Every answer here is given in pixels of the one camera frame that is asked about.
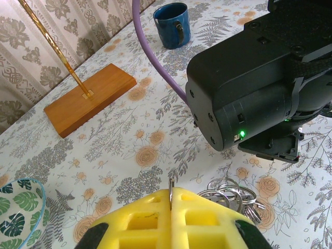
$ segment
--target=brass rod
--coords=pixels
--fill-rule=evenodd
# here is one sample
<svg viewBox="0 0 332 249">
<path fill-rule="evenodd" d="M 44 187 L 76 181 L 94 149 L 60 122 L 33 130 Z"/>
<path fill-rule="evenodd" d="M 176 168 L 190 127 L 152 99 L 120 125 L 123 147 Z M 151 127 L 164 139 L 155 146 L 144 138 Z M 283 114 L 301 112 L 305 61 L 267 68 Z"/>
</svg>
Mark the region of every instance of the brass rod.
<svg viewBox="0 0 332 249">
<path fill-rule="evenodd" d="M 75 71 L 69 65 L 66 57 L 63 55 L 63 53 L 59 49 L 58 45 L 55 43 L 55 41 L 53 40 L 53 38 L 50 36 L 50 34 L 48 33 L 48 31 L 45 29 L 45 27 L 42 25 L 42 23 L 37 18 L 37 16 L 35 15 L 35 13 L 33 13 L 33 11 L 30 8 L 30 6 L 27 4 L 27 2 L 25 0 L 18 0 L 18 1 L 20 2 L 20 4 L 22 5 L 22 7 L 24 8 L 24 10 L 27 12 L 27 14 L 31 17 L 32 21 L 35 23 L 35 25 L 38 27 L 38 29 L 41 31 L 41 33 L 43 34 L 43 36 L 45 37 L 45 39 L 51 45 L 51 47 L 53 48 L 53 50 L 55 51 L 55 53 L 59 56 L 59 58 L 62 61 L 62 63 L 68 69 L 69 73 L 74 77 L 74 79 L 76 80 L 76 82 L 78 83 L 78 85 L 81 87 L 82 91 L 87 95 L 87 97 L 90 97 L 91 94 L 89 93 L 88 89 L 84 86 L 84 84 L 82 83 L 82 81 L 78 78 L 78 76 L 75 73 Z"/>
</svg>

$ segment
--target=mug handle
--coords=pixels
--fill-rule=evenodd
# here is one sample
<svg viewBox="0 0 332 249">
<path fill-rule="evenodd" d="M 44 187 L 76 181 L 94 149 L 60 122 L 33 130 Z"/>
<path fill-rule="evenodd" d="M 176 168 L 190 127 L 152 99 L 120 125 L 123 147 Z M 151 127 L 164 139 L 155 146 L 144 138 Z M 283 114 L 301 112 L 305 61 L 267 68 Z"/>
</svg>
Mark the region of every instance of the mug handle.
<svg viewBox="0 0 332 249">
<path fill-rule="evenodd" d="M 178 44 L 181 45 L 183 43 L 184 38 L 184 32 L 183 32 L 183 28 L 182 25 L 179 21 L 175 21 L 174 25 L 176 27 L 177 33 L 178 33 L 178 37 L 179 37 L 179 42 Z"/>
</svg>

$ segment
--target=metal rod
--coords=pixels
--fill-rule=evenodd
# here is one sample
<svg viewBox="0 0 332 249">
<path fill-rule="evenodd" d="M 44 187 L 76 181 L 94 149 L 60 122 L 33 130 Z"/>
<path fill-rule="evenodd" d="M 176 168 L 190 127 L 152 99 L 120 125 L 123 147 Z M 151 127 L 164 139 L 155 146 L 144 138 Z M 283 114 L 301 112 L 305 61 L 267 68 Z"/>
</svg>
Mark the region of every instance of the metal rod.
<svg viewBox="0 0 332 249">
<path fill-rule="evenodd" d="M 18 0 L 24 10 L 27 12 L 27 14 L 31 17 L 32 21 L 35 23 L 35 25 L 38 27 L 38 29 L 41 31 L 45 39 L 48 41 L 48 43 L 51 45 L 55 53 L 59 56 L 62 63 L 65 65 L 65 67 L 68 69 L 69 73 L 72 75 L 72 77 L 76 80 L 79 87 L 81 87 L 82 91 L 86 94 L 87 97 L 90 97 L 91 94 L 89 93 L 88 89 L 83 85 L 82 81 L 78 78 L 75 71 L 72 69 L 72 67 L 69 65 L 66 57 L 63 55 L 61 50 L 59 49 L 58 45 L 55 43 L 53 38 L 50 36 L 48 31 L 45 29 L 45 27 L 42 25 L 40 20 L 37 18 L 35 13 L 33 13 L 33 10 L 30 8 L 30 6 L 27 4 L 25 0 Z"/>
<path fill-rule="evenodd" d="M 170 194 L 170 210 L 172 210 L 173 188 L 174 188 L 174 179 L 170 178 L 168 181 L 168 190 Z"/>
</svg>

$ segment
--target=key ring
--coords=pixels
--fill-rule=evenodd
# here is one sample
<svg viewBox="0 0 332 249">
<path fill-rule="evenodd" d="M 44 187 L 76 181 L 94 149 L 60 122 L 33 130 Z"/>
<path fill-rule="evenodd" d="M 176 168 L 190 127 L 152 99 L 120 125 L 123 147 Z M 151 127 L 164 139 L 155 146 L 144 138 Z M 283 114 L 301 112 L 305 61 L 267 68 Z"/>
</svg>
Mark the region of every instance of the key ring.
<svg viewBox="0 0 332 249">
<path fill-rule="evenodd" d="M 245 206 L 243 214 L 251 219 L 256 225 L 261 223 L 261 218 L 256 210 L 252 208 L 252 205 Z"/>
<path fill-rule="evenodd" d="M 236 195 L 236 197 L 235 197 L 235 201 L 236 201 L 236 203 L 239 205 L 239 206 L 238 206 L 238 209 L 237 209 L 237 212 L 238 212 L 238 213 L 242 213 L 242 209 L 243 209 L 243 200 L 242 200 L 241 195 L 240 195 L 238 192 L 233 191 L 233 190 L 231 190 L 231 189 L 228 189 L 228 191 Z"/>
<path fill-rule="evenodd" d="M 256 200 L 256 202 L 254 203 L 258 208 L 260 208 L 260 209 L 265 209 L 265 206 L 264 206 L 264 204 L 262 204 L 260 201 L 257 201 Z"/>
<path fill-rule="evenodd" d="M 246 187 L 243 187 L 243 186 L 240 186 L 240 190 L 242 190 L 244 193 L 249 193 L 253 199 L 252 200 L 243 200 L 243 205 L 248 205 L 248 204 L 254 204 L 256 202 L 256 199 L 257 199 L 257 195 L 255 192 L 253 192 L 251 189 L 249 188 L 246 188 Z"/>
<path fill-rule="evenodd" d="M 213 201 L 213 199 L 216 199 L 215 201 L 213 201 L 213 202 L 216 202 L 216 203 L 221 202 L 220 198 L 218 199 L 216 197 L 223 197 L 223 199 L 226 203 L 226 207 L 230 208 L 230 201 L 229 201 L 228 197 L 225 194 L 223 194 L 222 192 L 218 191 L 218 190 L 207 189 L 207 190 L 203 190 L 203 191 L 199 192 L 198 195 L 201 196 L 201 197 L 204 197 L 208 200 L 211 200 L 211 201 Z"/>
<path fill-rule="evenodd" d="M 229 181 L 229 182 L 232 182 L 232 183 L 234 183 L 234 185 L 237 187 L 238 192 L 240 192 L 240 186 L 239 186 L 239 184 L 238 184 L 236 181 L 234 181 L 232 178 L 229 178 L 229 177 L 216 178 L 216 179 L 210 181 L 209 184 L 207 185 L 207 189 L 208 189 L 208 190 L 209 190 L 209 189 L 215 189 L 215 188 L 212 187 L 212 185 L 213 185 L 213 183 L 216 182 L 216 181 L 219 181 L 219 182 L 221 182 L 221 181 Z"/>
<path fill-rule="evenodd" d="M 240 192 L 238 191 L 238 189 L 240 189 L 239 185 L 233 185 L 233 184 L 222 184 L 219 188 L 218 188 L 218 191 L 221 191 L 221 192 L 236 192 L 238 195 L 240 195 Z M 233 195 L 233 196 L 228 196 L 226 195 L 227 198 L 229 199 L 229 201 L 234 201 L 236 198 L 237 198 L 237 195 Z"/>
</svg>

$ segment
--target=blue bowl rim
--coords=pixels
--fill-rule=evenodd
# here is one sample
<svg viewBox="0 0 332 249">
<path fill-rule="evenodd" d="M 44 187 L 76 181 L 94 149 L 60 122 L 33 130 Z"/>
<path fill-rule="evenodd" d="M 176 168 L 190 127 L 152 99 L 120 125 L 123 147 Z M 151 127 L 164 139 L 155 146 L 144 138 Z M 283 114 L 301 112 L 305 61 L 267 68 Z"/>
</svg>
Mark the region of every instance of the blue bowl rim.
<svg viewBox="0 0 332 249">
<path fill-rule="evenodd" d="M 37 220 L 37 223 L 35 224 L 35 227 L 32 229 L 32 231 L 29 233 L 29 236 L 23 241 L 23 243 L 20 245 L 20 247 L 18 249 L 21 249 L 29 240 L 29 238 L 31 237 L 31 235 L 33 234 L 33 232 L 36 230 L 36 228 L 38 227 L 39 225 L 39 222 L 40 220 L 42 219 L 42 216 L 44 216 L 44 211 L 45 211 L 45 205 L 46 205 L 46 194 L 45 194 L 45 190 L 44 190 L 44 187 L 43 185 L 41 184 L 40 181 L 36 180 L 36 179 L 33 179 L 33 178 L 20 178 L 20 179 L 17 179 L 17 180 L 14 180 L 10 183 L 7 183 L 5 186 L 2 186 L 1 188 L 3 187 L 6 187 L 7 185 L 11 184 L 11 183 L 15 183 L 15 182 L 18 182 L 18 181 L 21 181 L 21 180 L 34 180 L 36 183 L 38 183 L 40 185 L 40 188 L 43 192 L 43 207 L 41 208 L 41 212 L 40 212 L 40 216 Z"/>
</svg>

